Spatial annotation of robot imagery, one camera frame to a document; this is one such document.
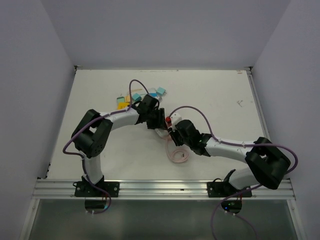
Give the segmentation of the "yellow cube power socket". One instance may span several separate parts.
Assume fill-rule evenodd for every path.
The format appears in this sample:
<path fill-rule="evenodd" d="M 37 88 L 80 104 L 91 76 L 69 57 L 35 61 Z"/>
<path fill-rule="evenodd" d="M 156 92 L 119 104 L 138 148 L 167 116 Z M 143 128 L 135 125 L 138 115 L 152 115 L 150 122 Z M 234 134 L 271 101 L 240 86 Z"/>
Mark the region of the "yellow cube power socket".
<path fill-rule="evenodd" d="M 123 110 L 130 106 L 129 102 L 119 102 L 117 105 L 117 110 Z"/>

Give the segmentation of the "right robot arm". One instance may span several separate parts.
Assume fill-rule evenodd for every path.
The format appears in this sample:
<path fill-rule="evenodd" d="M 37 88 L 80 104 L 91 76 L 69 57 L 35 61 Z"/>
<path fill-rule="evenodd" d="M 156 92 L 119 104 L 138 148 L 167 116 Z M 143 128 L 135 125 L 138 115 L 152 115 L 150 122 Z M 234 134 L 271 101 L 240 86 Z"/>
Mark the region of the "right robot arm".
<path fill-rule="evenodd" d="M 252 185 L 276 190 L 287 170 L 290 160 L 265 137 L 245 143 L 223 143 L 208 133 L 200 133 L 188 119 L 170 120 L 168 133 L 176 146 L 186 145 L 195 154 L 206 157 L 224 157 L 247 164 L 244 169 L 231 170 L 223 181 L 214 183 L 213 189 L 224 196 L 235 196 Z"/>

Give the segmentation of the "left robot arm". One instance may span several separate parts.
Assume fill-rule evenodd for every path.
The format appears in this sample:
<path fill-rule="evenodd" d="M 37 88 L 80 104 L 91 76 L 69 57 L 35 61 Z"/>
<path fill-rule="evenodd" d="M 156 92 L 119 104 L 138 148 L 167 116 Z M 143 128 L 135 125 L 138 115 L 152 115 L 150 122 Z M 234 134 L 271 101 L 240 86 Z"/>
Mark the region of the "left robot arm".
<path fill-rule="evenodd" d="M 131 125 L 145 123 L 148 129 L 167 128 L 165 110 L 160 108 L 158 99 L 147 94 L 121 110 L 100 113 L 88 110 L 71 135 L 71 141 L 82 158 L 86 190 L 92 196 L 103 193 L 104 175 L 101 170 L 100 154 L 103 152 L 111 131 Z"/>

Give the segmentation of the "right black base bracket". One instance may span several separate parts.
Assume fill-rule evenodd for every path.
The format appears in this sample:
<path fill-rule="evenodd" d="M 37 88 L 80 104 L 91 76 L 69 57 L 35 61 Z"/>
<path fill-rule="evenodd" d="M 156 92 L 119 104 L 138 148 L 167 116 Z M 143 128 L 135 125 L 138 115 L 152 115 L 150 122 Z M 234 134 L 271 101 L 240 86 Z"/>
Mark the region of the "right black base bracket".
<path fill-rule="evenodd" d="M 206 183 L 206 189 L 207 189 L 207 195 L 209 198 L 225 198 L 232 194 L 244 191 L 246 189 L 249 189 L 249 186 L 245 186 L 242 189 L 237 189 L 234 186 L 232 186 L 229 182 L 231 175 L 236 170 L 231 170 L 226 177 L 221 180 L 220 178 L 216 178 L 212 181 L 209 181 Z"/>

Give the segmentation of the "teal plug adapter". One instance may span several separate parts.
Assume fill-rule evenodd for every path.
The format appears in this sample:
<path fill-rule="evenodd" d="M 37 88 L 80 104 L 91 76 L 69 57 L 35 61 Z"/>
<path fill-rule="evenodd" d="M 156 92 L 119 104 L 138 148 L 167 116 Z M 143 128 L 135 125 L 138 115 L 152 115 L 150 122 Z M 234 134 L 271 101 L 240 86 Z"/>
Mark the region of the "teal plug adapter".
<path fill-rule="evenodd" d="M 156 94 L 160 97 L 163 97 L 167 94 L 167 91 L 163 87 L 158 87 L 156 89 Z"/>

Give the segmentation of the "aluminium front rail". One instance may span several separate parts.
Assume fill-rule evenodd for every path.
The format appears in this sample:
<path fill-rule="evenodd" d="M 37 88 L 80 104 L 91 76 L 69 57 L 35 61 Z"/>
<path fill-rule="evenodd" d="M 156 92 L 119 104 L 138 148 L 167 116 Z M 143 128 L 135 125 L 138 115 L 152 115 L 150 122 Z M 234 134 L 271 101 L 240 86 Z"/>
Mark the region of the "aluminium front rail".
<path fill-rule="evenodd" d="M 223 196 L 213 194 L 209 180 L 108 180 L 110 194 L 116 200 L 222 200 Z M 31 197 L 33 199 L 82 199 L 76 197 L 76 180 L 38 179 Z M 290 180 L 283 180 L 278 189 L 264 186 L 251 190 L 251 197 L 242 193 L 242 200 L 294 200 L 295 193 Z"/>

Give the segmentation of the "green plug adapter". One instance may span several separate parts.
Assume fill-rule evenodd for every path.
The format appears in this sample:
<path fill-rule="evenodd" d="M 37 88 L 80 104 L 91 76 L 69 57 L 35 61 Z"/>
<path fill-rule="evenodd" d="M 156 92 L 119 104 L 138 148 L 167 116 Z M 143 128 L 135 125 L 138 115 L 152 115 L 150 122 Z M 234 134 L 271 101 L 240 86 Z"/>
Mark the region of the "green plug adapter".
<path fill-rule="evenodd" d="M 117 97 L 117 98 L 116 98 L 116 101 L 117 101 L 118 104 L 119 104 L 119 103 L 125 103 L 125 102 L 126 102 L 126 101 L 125 101 L 125 98 L 124 98 L 123 96 Z"/>

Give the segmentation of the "black base bracket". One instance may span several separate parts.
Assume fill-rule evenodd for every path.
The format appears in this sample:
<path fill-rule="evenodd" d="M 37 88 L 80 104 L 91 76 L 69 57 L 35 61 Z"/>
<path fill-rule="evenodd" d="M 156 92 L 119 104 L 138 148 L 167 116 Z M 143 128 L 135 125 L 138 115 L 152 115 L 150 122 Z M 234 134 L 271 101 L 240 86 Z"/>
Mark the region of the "black base bracket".
<path fill-rule="evenodd" d="M 104 190 L 112 198 L 119 196 L 120 183 L 117 181 L 102 181 L 99 182 L 95 187 L 91 186 L 87 181 L 77 181 L 72 184 L 75 187 L 75 197 L 87 197 L 87 198 L 98 198 L 106 196 L 102 192 Z"/>
<path fill-rule="evenodd" d="M 206 183 L 206 189 L 207 189 L 207 195 L 209 198 L 225 198 L 232 194 L 244 191 L 246 189 L 249 189 L 249 186 L 245 186 L 242 189 L 237 189 L 234 186 L 232 186 L 229 182 L 231 175 L 236 170 L 231 170 L 226 177 L 221 180 L 220 178 L 216 178 L 212 181 L 209 181 Z"/>

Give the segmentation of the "left black base bracket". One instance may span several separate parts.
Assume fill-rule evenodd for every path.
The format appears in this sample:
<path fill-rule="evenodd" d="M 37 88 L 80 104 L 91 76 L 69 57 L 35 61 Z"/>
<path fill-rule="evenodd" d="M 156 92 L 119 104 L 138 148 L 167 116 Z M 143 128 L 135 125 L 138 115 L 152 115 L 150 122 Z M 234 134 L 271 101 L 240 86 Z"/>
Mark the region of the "left black base bracket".
<path fill-rule="evenodd" d="M 87 181 L 77 181 L 72 184 L 75 187 L 75 197 L 87 197 L 87 198 L 98 198 L 106 196 L 102 192 L 104 190 L 112 198 L 119 196 L 120 183 L 117 181 L 102 181 L 99 182 L 95 187 L 91 186 Z"/>

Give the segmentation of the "pale yellow plug adapter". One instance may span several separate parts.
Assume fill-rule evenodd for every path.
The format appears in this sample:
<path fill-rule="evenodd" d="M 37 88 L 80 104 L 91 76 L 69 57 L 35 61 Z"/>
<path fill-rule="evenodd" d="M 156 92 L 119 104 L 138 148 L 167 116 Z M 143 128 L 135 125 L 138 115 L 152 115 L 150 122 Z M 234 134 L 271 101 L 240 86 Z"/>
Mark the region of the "pale yellow plug adapter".
<path fill-rule="evenodd" d="M 131 100 L 130 96 L 127 95 L 127 96 L 125 97 L 125 102 L 129 103 L 129 102 L 131 102 L 131 101 L 132 101 L 132 100 Z"/>

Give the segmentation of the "blue plug adapter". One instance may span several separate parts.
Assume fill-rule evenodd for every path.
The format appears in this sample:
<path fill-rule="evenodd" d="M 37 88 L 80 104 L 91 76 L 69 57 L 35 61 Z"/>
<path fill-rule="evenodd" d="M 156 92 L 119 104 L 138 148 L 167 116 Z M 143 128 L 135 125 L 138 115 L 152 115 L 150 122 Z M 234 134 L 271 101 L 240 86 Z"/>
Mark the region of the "blue plug adapter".
<path fill-rule="evenodd" d="M 158 96 L 156 92 L 150 92 L 149 95 L 153 98 L 156 98 Z"/>

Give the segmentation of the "light teal usb charger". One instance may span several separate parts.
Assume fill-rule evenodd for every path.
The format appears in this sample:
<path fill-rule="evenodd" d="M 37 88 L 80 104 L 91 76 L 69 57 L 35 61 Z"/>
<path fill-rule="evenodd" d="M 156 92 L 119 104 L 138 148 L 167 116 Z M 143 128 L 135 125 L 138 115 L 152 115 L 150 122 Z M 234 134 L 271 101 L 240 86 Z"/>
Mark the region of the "light teal usb charger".
<path fill-rule="evenodd" d="M 135 103 L 137 101 L 141 101 L 142 100 L 142 96 L 138 93 L 135 93 L 132 95 L 132 102 Z"/>

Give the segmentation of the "pink power socket cluster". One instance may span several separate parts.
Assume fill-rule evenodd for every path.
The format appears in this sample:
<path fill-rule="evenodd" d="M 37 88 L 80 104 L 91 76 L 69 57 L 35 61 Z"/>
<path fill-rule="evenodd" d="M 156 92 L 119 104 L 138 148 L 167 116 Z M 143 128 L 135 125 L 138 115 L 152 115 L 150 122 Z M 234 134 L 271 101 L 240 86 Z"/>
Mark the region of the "pink power socket cluster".
<path fill-rule="evenodd" d="M 171 136 L 170 136 L 170 134 L 168 133 L 168 131 L 167 130 L 165 130 L 165 129 L 160 129 L 160 128 L 156 128 L 155 130 L 154 130 L 157 134 L 158 134 L 158 136 L 161 138 L 161 139 L 163 139 L 163 140 L 171 140 Z"/>

